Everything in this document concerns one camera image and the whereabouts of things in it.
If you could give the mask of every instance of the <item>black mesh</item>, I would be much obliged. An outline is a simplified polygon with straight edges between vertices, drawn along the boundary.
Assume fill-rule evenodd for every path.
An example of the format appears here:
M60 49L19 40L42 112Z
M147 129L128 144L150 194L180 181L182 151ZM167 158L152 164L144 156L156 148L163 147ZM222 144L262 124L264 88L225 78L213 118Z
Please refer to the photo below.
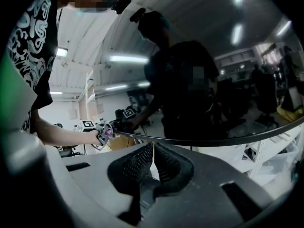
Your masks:
M153 148L148 148L130 156L123 164L123 175L140 183L151 167Z
M171 181L181 171L180 162L160 148L155 148L155 165L161 183Z

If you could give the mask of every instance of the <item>wall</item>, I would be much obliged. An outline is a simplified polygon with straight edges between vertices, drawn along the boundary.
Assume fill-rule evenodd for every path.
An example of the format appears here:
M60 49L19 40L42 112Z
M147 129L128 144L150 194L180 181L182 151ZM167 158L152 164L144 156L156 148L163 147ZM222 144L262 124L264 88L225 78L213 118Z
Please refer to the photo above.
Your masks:
M76 109L76 119L69 118L69 110ZM73 130L79 123L78 103L54 101L51 105L39 109L39 115L51 124L62 124L64 129Z
M88 94L88 98L92 96L94 92L94 86L91 86L88 91L87 91L87 94ZM87 105L87 108L88 108L88 119L89 120L92 120L94 123L98 122L99 121L99 116L98 116L98 113L97 113L97 108L96 108L96 101L93 100L93 101L90 101Z
M127 92L100 97L97 99L97 103L102 104L104 110L98 114L99 118L103 118L107 122L116 119L116 110L125 109L131 105Z

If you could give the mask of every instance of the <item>black plastic part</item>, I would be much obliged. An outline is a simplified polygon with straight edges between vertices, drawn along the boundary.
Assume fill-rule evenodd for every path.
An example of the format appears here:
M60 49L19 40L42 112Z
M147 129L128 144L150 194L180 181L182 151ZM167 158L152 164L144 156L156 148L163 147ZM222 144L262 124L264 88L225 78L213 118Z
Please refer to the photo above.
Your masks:
M137 195L139 184L152 164L153 145L150 143L116 161L108 168L108 177L117 191Z
M155 144L154 153L155 165L161 181L161 186L154 189L154 197L180 192L193 177L192 162L158 143Z
M112 10L117 14L121 14L130 3L131 0L118 0L118 2L112 7Z
M296 126L304 123L304 116L295 120L288 125L278 127L263 133L257 133L254 135L248 135L244 137L229 138L229 139L217 139L217 140L177 140L177 139L166 139L158 137L149 137L138 135L134 133L127 133L121 131L114 131L115 133L122 134L135 139L148 140L153 142L159 142L164 144L175 144L175 145L185 145L185 146L198 146L198 147L213 147L213 146L229 146L238 145L244 143L257 142L263 139L271 138L279 134L285 133L286 131L295 128Z
M130 21L137 23L140 19L140 17L146 12L145 8L138 9L131 17Z
M59 154L60 154L61 158L72 157L73 149L66 149L66 150L59 151Z
M66 168L67 168L68 171L76 171L76 170L79 170L79 169L82 169L82 168L85 168L85 167L88 167L88 166L90 166L89 163L82 162L82 163L75 164L75 165L67 165Z
M25 224L38 227L41 226L40 221L47 221L50 227L74 227L72 213L57 189L46 152L32 138L30 134L8 132L5 137L0 137L1 144L14 150L0 151L0 157L5 158L3 163L10 166L10 170L6 169L8 172L1 175L4 184L2 187L5 187L1 199L4 212L1 227L21 227ZM18 142L24 142L25 146L17 144ZM61 160L57 149L49 148Z
M235 183L222 185L222 189L233 202L244 221L249 221L262 210Z

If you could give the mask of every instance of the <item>white ceiling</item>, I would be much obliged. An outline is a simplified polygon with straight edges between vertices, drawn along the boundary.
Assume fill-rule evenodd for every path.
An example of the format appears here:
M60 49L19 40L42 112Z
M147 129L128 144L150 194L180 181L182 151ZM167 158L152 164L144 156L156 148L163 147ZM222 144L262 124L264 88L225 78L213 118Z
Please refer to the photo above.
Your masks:
M97 53L111 24L114 11L82 13L63 8L58 29L58 46L68 50L67 57L56 57L49 85L54 100L76 100L86 85L86 74L92 71Z

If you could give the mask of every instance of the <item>shelf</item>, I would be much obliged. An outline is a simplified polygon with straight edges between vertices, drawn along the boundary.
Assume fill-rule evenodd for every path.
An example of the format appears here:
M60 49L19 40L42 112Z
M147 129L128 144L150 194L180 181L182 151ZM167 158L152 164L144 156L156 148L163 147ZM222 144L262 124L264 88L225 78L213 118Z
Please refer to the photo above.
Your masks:
M243 59L243 60L239 60L239 61L235 61L235 62L231 62L231 63L222 64L221 66L222 67L228 67L228 66L235 65L235 64L245 63L245 62L248 62L248 61L255 62L256 59L255 59L255 57L250 57L250 58L247 58L247 59Z
M301 125L285 132L286 134L280 134L281 135L281 140L277 143L272 142L271 140L267 143L267 159L269 160L276 154L280 153L283 149L285 149L291 142L296 138L296 136L300 133L301 131ZM252 150L257 152L257 147L258 147L258 142L254 143L253 145L250 146Z
M247 171L253 169L253 167L254 167L254 163L248 157L248 155L246 155L245 153L243 155L247 157L247 160L241 160L235 166L233 166L235 169L237 169L241 173L247 172Z

